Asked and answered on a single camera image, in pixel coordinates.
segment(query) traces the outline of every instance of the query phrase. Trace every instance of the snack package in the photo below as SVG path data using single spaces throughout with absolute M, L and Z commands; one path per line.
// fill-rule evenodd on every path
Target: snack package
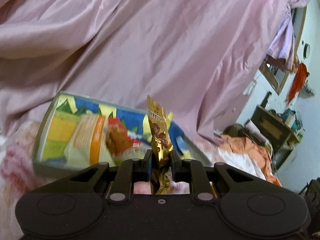
M 109 118 L 106 145 L 116 165 L 122 161 L 143 159 L 151 147 L 137 139 L 137 135 L 124 128 L 119 118 Z
M 169 152 L 173 150 L 166 118 L 165 110 L 148 96 L 148 120 L 152 134 L 151 147 L 160 162 L 160 170 L 153 170 L 151 174 L 153 194 L 166 194 L 172 180 L 171 171 L 166 163 Z
M 84 169 L 98 162 L 115 166 L 105 142 L 107 130 L 108 119 L 105 116 L 83 114 L 64 151 L 66 166 Z
M 128 136 L 128 131 L 124 128 L 119 118 L 108 119 L 106 144 L 113 157 L 120 156 L 123 152 L 133 147 L 133 141 Z
M 165 110 L 148 96 L 148 120 L 152 134 L 151 147 L 153 152 L 158 155 L 160 162 L 164 162 L 169 152 L 173 150 L 166 119 Z

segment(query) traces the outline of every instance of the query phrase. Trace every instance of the window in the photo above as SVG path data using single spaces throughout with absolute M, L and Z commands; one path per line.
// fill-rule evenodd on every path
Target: window
M 291 9 L 292 24 L 295 38 L 294 54 L 297 54 L 298 44 L 300 43 L 301 34 L 306 17 L 306 8 L 293 8 Z M 272 61 L 263 62 L 260 66 L 260 71 L 268 80 L 270 85 L 279 95 L 284 87 L 285 82 L 289 76 L 289 71 L 282 71 L 272 66 Z

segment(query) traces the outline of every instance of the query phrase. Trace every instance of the pink blanket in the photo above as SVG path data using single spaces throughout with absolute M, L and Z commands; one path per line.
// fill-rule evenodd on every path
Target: pink blanket
M 244 91 L 287 0 L 0 0 L 0 129 L 68 90 L 146 108 L 193 137 Z
M 39 122 L 24 123 L 4 147 L 0 147 L 0 239 L 3 240 L 17 240 L 22 236 L 14 215 L 20 197 L 50 182 L 37 177 L 32 167 L 31 155 L 39 125 Z

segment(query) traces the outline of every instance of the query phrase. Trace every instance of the gold snack bag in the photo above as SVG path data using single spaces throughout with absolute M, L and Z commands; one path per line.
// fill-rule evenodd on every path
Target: gold snack bag
M 165 110 L 151 96 L 148 96 L 148 119 L 152 134 L 152 150 L 159 156 L 159 161 L 163 162 L 173 150 L 173 146 L 167 129 Z
M 159 177 L 159 189 L 157 194 L 167 194 L 170 184 L 172 182 L 171 169 L 166 165 L 161 168 Z

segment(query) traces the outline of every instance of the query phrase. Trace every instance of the snack bag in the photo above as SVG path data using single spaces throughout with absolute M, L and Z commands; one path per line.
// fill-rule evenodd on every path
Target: snack bag
M 148 96 L 148 120 L 152 134 L 151 147 L 160 162 L 160 170 L 153 170 L 151 174 L 153 194 L 166 194 L 172 180 L 171 171 L 169 166 L 166 165 L 169 152 L 173 150 L 166 118 L 165 110 Z
M 165 110 L 148 96 L 148 120 L 151 129 L 151 147 L 153 152 L 158 155 L 159 161 L 164 162 L 173 150 L 167 129 L 167 115 Z
M 66 166 L 84 169 L 98 162 L 115 166 L 105 142 L 107 127 L 105 116 L 83 114 L 64 151 Z
M 128 131 L 124 128 L 119 118 L 109 118 L 108 123 L 106 144 L 111 155 L 118 157 L 133 147 L 133 141 L 128 136 Z

